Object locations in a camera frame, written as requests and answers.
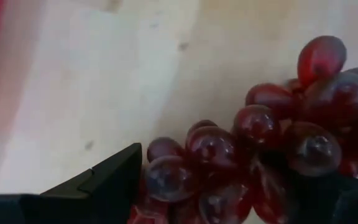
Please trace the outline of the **red toy grape bunch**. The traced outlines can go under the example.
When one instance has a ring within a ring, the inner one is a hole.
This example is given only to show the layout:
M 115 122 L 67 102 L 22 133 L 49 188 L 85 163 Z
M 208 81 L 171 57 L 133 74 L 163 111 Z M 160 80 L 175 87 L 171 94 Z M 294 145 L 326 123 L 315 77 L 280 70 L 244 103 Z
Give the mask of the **red toy grape bunch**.
M 290 224 L 290 174 L 358 179 L 358 67 L 341 39 L 319 36 L 284 85 L 261 83 L 226 131 L 206 119 L 184 144 L 154 139 L 126 224 Z

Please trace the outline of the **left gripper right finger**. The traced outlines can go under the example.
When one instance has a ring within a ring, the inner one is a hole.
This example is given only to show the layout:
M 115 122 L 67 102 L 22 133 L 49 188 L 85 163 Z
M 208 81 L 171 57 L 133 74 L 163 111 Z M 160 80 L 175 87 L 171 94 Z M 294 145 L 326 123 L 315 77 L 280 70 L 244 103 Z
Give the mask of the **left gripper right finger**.
M 296 206 L 290 224 L 358 224 L 358 179 L 333 172 L 290 174 Z

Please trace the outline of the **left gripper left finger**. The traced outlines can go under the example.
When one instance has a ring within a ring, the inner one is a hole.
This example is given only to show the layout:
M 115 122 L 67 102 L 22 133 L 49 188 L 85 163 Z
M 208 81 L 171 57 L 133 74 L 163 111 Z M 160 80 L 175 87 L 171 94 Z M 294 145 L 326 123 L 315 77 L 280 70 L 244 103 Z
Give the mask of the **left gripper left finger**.
M 134 143 L 41 194 L 0 194 L 0 224 L 126 224 L 141 166 Z

